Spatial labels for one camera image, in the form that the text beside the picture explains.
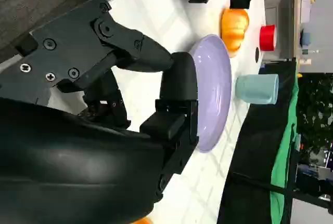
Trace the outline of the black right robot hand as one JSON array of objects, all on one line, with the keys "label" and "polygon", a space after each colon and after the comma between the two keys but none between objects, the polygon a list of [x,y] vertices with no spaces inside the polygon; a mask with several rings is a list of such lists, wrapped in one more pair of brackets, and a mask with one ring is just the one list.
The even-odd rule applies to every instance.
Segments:
[{"label": "black right robot hand", "polygon": [[[170,53],[90,0],[33,30],[1,72],[1,223],[131,223],[147,216],[198,141],[187,52]],[[161,72],[139,131],[112,67]]]}]

